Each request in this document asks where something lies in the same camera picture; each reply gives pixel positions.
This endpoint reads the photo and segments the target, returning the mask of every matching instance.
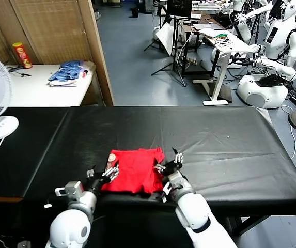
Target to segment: red cloth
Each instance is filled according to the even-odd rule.
[[[153,193],[163,190],[162,175],[154,169],[155,161],[161,163],[165,155],[157,149],[139,149],[134,151],[112,150],[119,161],[119,175],[111,183],[103,186],[104,191]]]

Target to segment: black tablecloth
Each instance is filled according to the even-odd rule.
[[[10,108],[8,114],[20,125],[0,148],[0,196],[43,204],[55,187],[83,180],[93,165],[103,171],[111,149],[162,147],[171,160],[175,147],[184,154],[183,174],[212,211],[296,215],[296,168],[255,108]],[[98,204],[162,206],[130,194],[105,194]]]

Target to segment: white desk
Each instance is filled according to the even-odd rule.
[[[219,76],[216,80],[213,94],[210,97],[211,100],[203,102],[203,104],[205,106],[228,105],[228,102],[226,100],[218,100],[217,98],[219,96],[222,82],[224,80],[224,76],[227,71],[230,55],[231,55],[231,53],[236,53],[236,52],[243,52],[243,53],[252,52],[252,49],[250,48],[250,46],[248,44],[244,43],[242,40],[237,38],[231,32],[229,32],[227,30],[220,30],[220,33],[227,33],[227,38],[230,40],[229,44],[221,45],[220,43],[218,43],[217,40],[210,39],[210,38],[206,37],[209,40],[209,42],[215,48],[217,48],[220,52],[219,60],[221,60],[221,69],[220,69]],[[208,84],[211,83],[211,80],[193,80],[193,83],[194,84],[197,84],[197,83],[203,84],[205,91],[207,92],[208,96],[210,96],[210,94],[209,94],[210,87]]]
[[[95,64],[85,62],[88,73],[77,80],[76,87],[50,87],[48,78],[55,73],[59,65],[33,65],[30,69],[17,72],[32,76],[21,77],[12,72],[12,100],[10,107],[70,107],[80,106],[88,88],[92,84]]]

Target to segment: chips can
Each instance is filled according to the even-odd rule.
[[[30,61],[30,59],[25,51],[23,43],[16,42],[16,43],[12,44],[12,46],[14,47],[16,53],[18,54],[19,59],[22,62],[24,68],[25,69],[31,68],[33,65],[32,65],[32,62]]]

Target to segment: trash bin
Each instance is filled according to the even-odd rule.
[[[138,8],[131,8],[132,10],[132,18],[138,18]]]

